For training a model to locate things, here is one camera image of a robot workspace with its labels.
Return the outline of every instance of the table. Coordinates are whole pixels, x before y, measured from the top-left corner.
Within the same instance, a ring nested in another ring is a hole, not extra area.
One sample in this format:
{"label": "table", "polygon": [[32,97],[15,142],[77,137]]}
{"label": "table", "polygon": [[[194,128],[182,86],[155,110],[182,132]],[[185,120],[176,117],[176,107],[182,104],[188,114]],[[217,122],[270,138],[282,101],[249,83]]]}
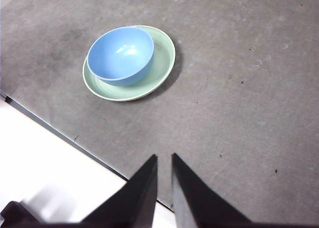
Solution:
{"label": "table", "polygon": [[[318,10],[319,0],[13,0],[1,11],[1,92],[127,178],[156,153],[168,207],[177,152],[250,219],[318,224]],[[172,73],[140,100],[96,97],[81,73],[90,45],[136,24],[172,38]]]}

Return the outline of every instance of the plate rim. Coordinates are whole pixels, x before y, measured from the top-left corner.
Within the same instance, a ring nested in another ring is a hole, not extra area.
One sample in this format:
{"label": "plate rim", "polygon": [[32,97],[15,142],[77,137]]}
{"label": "plate rim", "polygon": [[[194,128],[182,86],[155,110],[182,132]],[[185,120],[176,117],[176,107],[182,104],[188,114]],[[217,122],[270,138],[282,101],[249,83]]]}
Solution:
{"label": "plate rim", "polygon": [[157,31],[159,31],[160,33],[162,33],[164,36],[167,37],[167,39],[170,41],[172,47],[173,47],[173,62],[169,65],[169,68],[168,70],[166,71],[165,75],[163,76],[163,78],[159,81],[159,83],[156,84],[156,86],[154,86],[152,89],[140,94],[140,95],[136,95],[134,97],[128,97],[128,98],[110,98],[110,97],[106,97],[106,96],[102,96],[100,94],[98,94],[97,92],[93,91],[93,89],[89,86],[89,84],[87,83],[86,81],[86,78],[85,78],[85,63],[87,61],[87,58],[88,58],[88,55],[86,55],[85,59],[84,59],[84,62],[83,62],[83,66],[82,66],[82,77],[83,77],[83,80],[84,80],[84,83],[86,85],[86,87],[96,96],[100,97],[100,98],[103,98],[103,99],[106,99],[106,100],[109,100],[109,101],[115,101],[115,102],[125,102],[125,101],[133,101],[133,100],[136,100],[136,99],[139,99],[139,98],[142,98],[142,97],[145,97],[146,95],[154,92],[156,89],[158,89],[158,87],[160,87],[163,82],[165,82],[165,80],[167,79],[168,75],[170,74],[170,72],[172,71],[173,69],[173,66],[175,64],[175,56],[176,56],[176,52],[175,52],[175,46],[174,46],[174,43],[172,41],[172,39],[162,30],[160,30],[159,28],[156,28],[156,27],[152,27],[152,26],[148,26],[148,25],[133,25],[132,27],[148,27],[148,28],[152,28],[152,29],[155,29]]}

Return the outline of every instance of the plate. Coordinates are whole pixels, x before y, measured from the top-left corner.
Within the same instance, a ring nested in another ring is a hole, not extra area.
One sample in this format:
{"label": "plate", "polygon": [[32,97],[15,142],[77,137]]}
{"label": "plate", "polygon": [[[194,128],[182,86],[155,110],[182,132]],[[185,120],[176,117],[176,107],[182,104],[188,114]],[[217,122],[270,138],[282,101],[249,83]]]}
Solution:
{"label": "plate", "polygon": [[154,41],[154,60],[150,71],[141,81],[131,86],[113,86],[89,71],[86,57],[83,63],[83,80],[87,88],[98,97],[117,102],[136,100],[155,91],[170,74],[175,62],[175,47],[170,37],[155,27],[136,27],[148,32]]}

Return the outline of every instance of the blue bowl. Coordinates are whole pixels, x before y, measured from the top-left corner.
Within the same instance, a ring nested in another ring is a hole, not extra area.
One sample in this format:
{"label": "blue bowl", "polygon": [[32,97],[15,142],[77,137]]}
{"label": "blue bowl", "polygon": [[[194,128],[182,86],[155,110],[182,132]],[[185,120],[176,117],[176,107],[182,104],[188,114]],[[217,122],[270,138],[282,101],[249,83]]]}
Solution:
{"label": "blue bowl", "polygon": [[137,27],[120,27],[99,37],[88,53],[88,68],[101,80],[129,86],[149,71],[154,53],[152,37]]}

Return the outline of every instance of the white surface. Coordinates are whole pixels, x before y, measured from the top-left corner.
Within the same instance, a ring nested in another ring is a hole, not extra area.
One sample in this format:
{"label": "white surface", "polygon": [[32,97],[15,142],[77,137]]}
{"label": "white surface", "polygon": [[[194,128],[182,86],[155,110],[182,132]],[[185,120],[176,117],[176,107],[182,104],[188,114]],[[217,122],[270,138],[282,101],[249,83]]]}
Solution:
{"label": "white surface", "polygon": [[[125,184],[1,100],[0,171],[0,211],[23,200],[45,222],[81,221]],[[159,203],[153,227],[176,227],[174,214]]]}

